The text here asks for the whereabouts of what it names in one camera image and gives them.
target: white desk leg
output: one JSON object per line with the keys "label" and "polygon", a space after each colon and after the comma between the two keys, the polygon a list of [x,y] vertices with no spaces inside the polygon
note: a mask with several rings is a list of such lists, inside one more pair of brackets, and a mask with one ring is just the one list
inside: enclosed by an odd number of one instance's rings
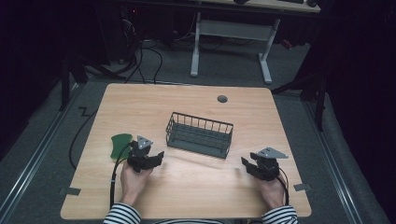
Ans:
{"label": "white desk leg", "polygon": [[271,46],[274,42],[274,38],[275,38],[277,27],[279,26],[279,23],[280,23],[280,19],[275,20],[274,25],[270,31],[270,34],[269,34],[269,37],[267,40],[267,45],[265,47],[265,51],[264,51],[264,53],[259,54],[260,65],[262,66],[262,75],[264,76],[264,82],[266,84],[272,83],[270,70],[268,69],[268,64],[267,64],[267,57],[270,52]]}
{"label": "white desk leg", "polygon": [[199,36],[201,33],[201,12],[197,12],[197,22],[195,25],[195,46],[194,52],[192,53],[191,62],[191,76],[198,76],[198,66],[199,66]]}

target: gray carpet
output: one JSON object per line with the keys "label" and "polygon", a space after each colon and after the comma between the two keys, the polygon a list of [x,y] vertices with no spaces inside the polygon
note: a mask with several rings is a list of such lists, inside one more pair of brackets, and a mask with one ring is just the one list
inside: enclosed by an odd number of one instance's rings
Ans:
{"label": "gray carpet", "polygon": [[[191,78],[191,46],[181,47],[175,45],[172,49],[161,44],[154,49],[163,56],[163,66],[157,76],[159,81],[190,83],[211,86],[243,86],[267,87],[274,89],[291,81],[304,56],[308,46],[286,50],[274,45],[268,58],[269,68],[274,83],[264,85],[260,65],[254,51],[260,49],[261,43],[254,43],[244,47],[233,44],[223,44],[216,50],[202,50],[200,74]],[[143,50],[141,72],[146,80],[153,79],[153,75],[160,64],[159,56],[149,50]],[[140,80],[134,74],[133,80]],[[82,117],[79,107],[87,107],[90,114],[100,104],[108,83],[115,82],[106,77],[90,76],[90,81],[83,87],[81,94],[71,105],[59,131],[50,143],[48,154],[37,170],[27,190],[21,197],[14,210],[9,223],[101,223],[94,221],[68,221],[60,217],[64,196],[58,194],[60,188],[69,187],[74,170],[68,161],[68,150],[78,128],[87,119]],[[18,142],[0,163],[0,178],[2,187],[0,199],[3,201],[11,191],[24,166],[33,155],[51,121],[60,107],[60,85],[52,91],[49,99],[31,117],[30,123],[21,135]],[[312,207],[310,217],[300,218],[301,223],[349,223],[346,211],[334,187],[332,177],[322,153],[320,143],[311,125],[310,118],[304,105],[294,91],[276,95],[276,106],[279,111],[286,135],[290,141],[293,156],[297,162],[299,172],[305,184],[310,184],[312,189],[307,192]],[[361,176],[359,167],[354,163],[348,152],[342,133],[336,119],[328,106],[324,114],[324,134],[330,140],[330,145],[342,166],[342,171],[347,178],[348,185],[354,189],[360,209],[367,223],[387,223],[386,217],[380,207],[375,203],[375,198],[367,187],[364,177]],[[79,134],[73,147],[73,161],[78,163],[81,150],[88,137],[93,119],[90,120]]]}

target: green object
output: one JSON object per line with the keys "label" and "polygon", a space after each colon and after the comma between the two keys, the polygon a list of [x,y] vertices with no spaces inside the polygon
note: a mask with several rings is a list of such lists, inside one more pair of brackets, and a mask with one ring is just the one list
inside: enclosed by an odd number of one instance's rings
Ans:
{"label": "green object", "polygon": [[[119,157],[122,149],[128,144],[131,143],[132,141],[132,135],[129,133],[120,133],[117,135],[114,135],[111,137],[111,141],[113,141],[113,151],[111,152],[111,159],[116,162],[117,158]],[[124,160],[128,158],[128,154],[131,151],[131,147],[128,146],[126,148],[121,157],[120,160]]]}

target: hand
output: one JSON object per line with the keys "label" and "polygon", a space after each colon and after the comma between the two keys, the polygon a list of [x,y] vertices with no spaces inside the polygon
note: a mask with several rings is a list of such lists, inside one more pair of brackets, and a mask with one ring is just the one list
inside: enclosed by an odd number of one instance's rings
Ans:
{"label": "hand", "polygon": [[[256,182],[259,184],[260,192],[262,193],[262,198],[267,203],[268,207],[271,209],[278,208],[283,206],[283,198],[285,194],[285,190],[283,189],[282,184],[277,179],[273,179],[271,181],[260,180],[255,178]],[[279,179],[285,183],[282,175],[279,176]]]}
{"label": "hand", "polygon": [[122,197],[120,202],[133,206],[143,192],[152,171],[153,169],[149,169],[137,173],[128,162],[125,162],[121,172]]}

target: metal wire basket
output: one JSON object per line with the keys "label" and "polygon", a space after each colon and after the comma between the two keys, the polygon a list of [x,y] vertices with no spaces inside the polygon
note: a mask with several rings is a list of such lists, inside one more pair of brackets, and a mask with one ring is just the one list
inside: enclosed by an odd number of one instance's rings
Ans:
{"label": "metal wire basket", "polygon": [[166,144],[226,159],[233,136],[233,125],[173,112],[166,127]]}

